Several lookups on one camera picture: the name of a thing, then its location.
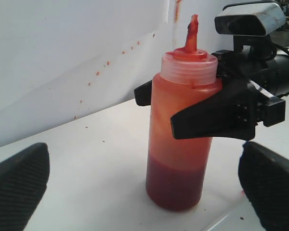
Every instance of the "red sauce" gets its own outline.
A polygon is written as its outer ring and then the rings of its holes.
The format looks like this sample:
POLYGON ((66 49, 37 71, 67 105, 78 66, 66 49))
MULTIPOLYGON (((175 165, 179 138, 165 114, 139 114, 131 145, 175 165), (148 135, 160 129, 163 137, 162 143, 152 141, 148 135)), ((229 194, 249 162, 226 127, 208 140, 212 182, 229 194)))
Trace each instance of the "red sauce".
POLYGON ((146 190, 157 205, 172 211, 183 211, 198 204, 205 166, 195 170, 178 170, 149 155, 147 168, 146 190))

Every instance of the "white table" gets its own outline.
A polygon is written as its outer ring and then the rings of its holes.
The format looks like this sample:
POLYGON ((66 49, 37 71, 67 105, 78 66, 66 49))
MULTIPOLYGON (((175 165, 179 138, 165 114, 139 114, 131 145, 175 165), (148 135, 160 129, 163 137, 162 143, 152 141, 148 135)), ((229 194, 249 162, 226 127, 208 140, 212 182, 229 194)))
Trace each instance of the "white table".
MULTIPOLYGON (((149 114, 150 107, 131 100, 1 147, 0 162, 36 142, 49 146, 48 188, 25 230, 201 231, 242 200, 237 165, 243 141, 215 138, 199 205, 184 213, 157 207, 144 185, 149 114)), ((286 129, 289 118, 259 127, 256 140, 285 151, 268 139, 286 129)), ((283 144, 289 136, 280 138, 283 144)))

